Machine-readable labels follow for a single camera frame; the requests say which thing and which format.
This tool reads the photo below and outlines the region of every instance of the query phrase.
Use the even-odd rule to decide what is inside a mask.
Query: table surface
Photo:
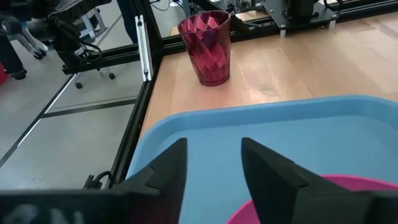
[[[200,85],[186,52],[164,57],[142,127],[171,114],[363,94],[398,100],[398,14],[233,43],[231,78]]]

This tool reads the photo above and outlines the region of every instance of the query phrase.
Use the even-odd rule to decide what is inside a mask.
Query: black metal frame
[[[166,37],[163,39],[160,37],[159,29],[148,0],[134,0],[134,4],[132,4],[131,7],[135,15],[143,15],[144,20],[146,21],[147,31],[148,34],[150,34],[149,43],[154,71],[152,80],[144,82],[140,90],[136,106],[134,107],[132,115],[129,119],[126,131],[111,169],[113,176],[107,183],[108,188],[113,187],[115,184],[119,184],[126,178],[127,170],[141,134],[142,124],[145,119],[147,107],[163,57],[185,51],[185,47],[179,35]],[[336,10],[335,13],[339,17],[337,22],[344,22],[398,11],[398,0],[376,1],[373,3],[369,3],[369,1],[366,0],[352,0],[344,7],[339,3],[330,4],[329,7]],[[257,26],[257,28],[251,30],[250,32],[243,33],[232,31],[231,41],[238,42],[268,35],[275,35],[280,31],[270,17],[250,21],[250,23]],[[139,54],[137,51],[137,45],[134,44],[104,51],[103,59],[99,62],[88,65],[83,64],[74,67],[64,67],[63,71],[67,74],[84,72],[96,68],[133,62],[136,60],[139,60]]]

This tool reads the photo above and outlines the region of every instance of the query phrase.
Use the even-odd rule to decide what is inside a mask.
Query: black cable
[[[331,6],[329,5],[329,3],[328,3],[327,0],[323,0],[323,5],[324,5],[326,8],[328,8],[328,9],[330,9],[330,10],[333,10],[333,9],[331,8]]]
[[[180,1],[174,1],[174,2],[177,3],[181,7],[181,9],[184,10],[184,7],[181,5]]]
[[[84,40],[81,40],[80,38],[78,38],[77,41],[78,41],[79,43],[85,45],[85,46],[92,47],[92,48],[94,48],[94,49],[96,49],[96,50],[98,51],[98,56],[97,56],[96,58],[94,58],[94,59],[82,58],[82,57],[79,57],[78,55],[72,53],[73,56],[74,56],[75,58],[77,58],[79,61],[81,61],[81,62],[94,62],[94,61],[97,61],[97,60],[99,60],[99,59],[102,58],[102,50],[101,50],[97,45],[87,43],[87,42],[85,42]],[[84,53],[87,53],[88,55],[91,53],[90,51],[87,51],[86,49],[84,49],[83,51],[84,51]]]
[[[179,0],[173,0],[173,2],[174,2],[175,4],[178,4],[179,6],[182,6],[182,5],[181,5],[181,2],[180,2]]]
[[[167,6],[166,9],[159,9],[159,8],[156,7],[153,3],[151,3],[151,5],[154,6],[157,10],[162,11],[162,12],[165,12],[165,11],[169,10],[169,8],[170,8],[170,1],[171,1],[171,0],[169,0],[169,5]]]
[[[102,172],[95,179],[93,175],[89,175],[83,189],[100,189],[102,187],[101,179],[106,176],[109,176],[109,178],[111,178],[111,171]]]

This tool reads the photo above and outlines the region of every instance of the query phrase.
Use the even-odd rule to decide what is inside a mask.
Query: red faceted cup
[[[229,79],[231,18],[224,11],[206,11],[184,19],[178,31],[199,81],[217,86]]]

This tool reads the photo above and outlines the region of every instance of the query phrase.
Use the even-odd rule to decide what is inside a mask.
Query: blue tray
[[[398,104],[339,96],[181,113],[139,141],[127,176],[178,138],[188,138],[188,174],[180,223],[225,223],[250,194],[242,137],[317,174],[351,174],[398,183]]]

